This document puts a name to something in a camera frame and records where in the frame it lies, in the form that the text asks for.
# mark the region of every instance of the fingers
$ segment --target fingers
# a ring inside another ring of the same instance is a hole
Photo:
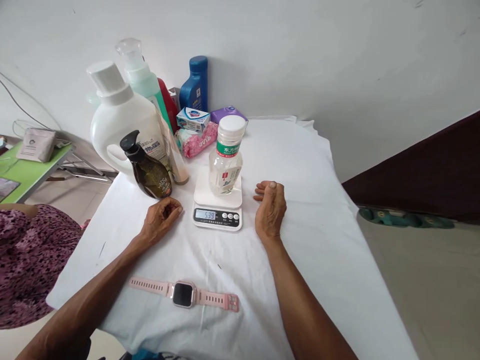
[[[157,202],[156,204],[150,206],[150,208],[154,208],[156,211],[164,213],[165,209],[168,209],[168,212],[172,212],[173,210],[181,206],[182,204],[177,199],[174,199],[173,197],[166,197]]]
[[[276,199],[278,201],[285,200],[284,186],[281,183],[277,183],[276,185]]]
[[[175,221],[177,221],[183,211],[184,208],[179,206],[170,213],[170,215],[165,220],[165,226],[167,227],[167,229],[172,227],[172,225],[175,223]]]
[[[159,203],[158,203],[159,206],[163,207],[163,208],[166,208],[167,206],[173,206],[174,208],[178,208],[178,207],[181,207],[182,204],[180,203],[180,201],[178,201],[177,199],[173,198],[173,197],[166,197],[166,198],[163,198]]]
[[[270,185],[272,181],[271,180],[264,180],[261,183],[257,184],[256,187],[259,189],[265,189],[268,185]]]
[[[263,201],[266,199],[273,203],[275,199],[282,200],[284,198],[284,186],[275,181],[264,180],[256,185],[255,193],[258,194],[253,196],[255,200]]]
[[[264,202],[272,204],[275,201],[275,198],[277,197],[277,185],[278,184],[275,181],[270,181],[268,184],[266,184],[265,194],[263,195]]]

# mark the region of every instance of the pink watch strap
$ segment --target pink watch strap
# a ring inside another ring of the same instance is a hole
[[[173,294],[173,286],[171,282],[160,282],[133,276],[128,281],[128,285],[135,289],[160,294],[168,298],[171,298]]]
[[[239,297],[235,294],[222,294],[202,289],[196,290],[196,303],[239,312]]]

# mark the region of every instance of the blue bottle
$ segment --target blue bottle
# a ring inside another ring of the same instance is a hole
[[[209,61],[206,56],[190,59],[190,77],[180,89],[180,107],[197,109],[208,113],[209,107]]]

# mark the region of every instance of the red bottle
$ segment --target red bottle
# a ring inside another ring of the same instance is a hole
[[[164,81],[159,77],[157,77],[157,79],[158,85],[160,85],[161,97],[163,98],[166,112],[168,113],[168,121],[170,122],[173,135],[175,135],[177,130],[180,130],[180,126],[177,124],[177,114],[179,113],[179,110],[177,109],[177,105],[175,105],[175,101],[170,97],[169,90],[165,86]]]

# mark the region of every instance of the mint green pump bottle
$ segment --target mint green pump bottle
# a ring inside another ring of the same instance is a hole
[[[131,89],[156,106],[162,118],[168,124],[170,131],[172,131],[159,81],[157,76],[150,71],[149,65],[142,56],[142,42],[132,37],[126,38],[120,40],[115,49],[124,60],[126,78]]]

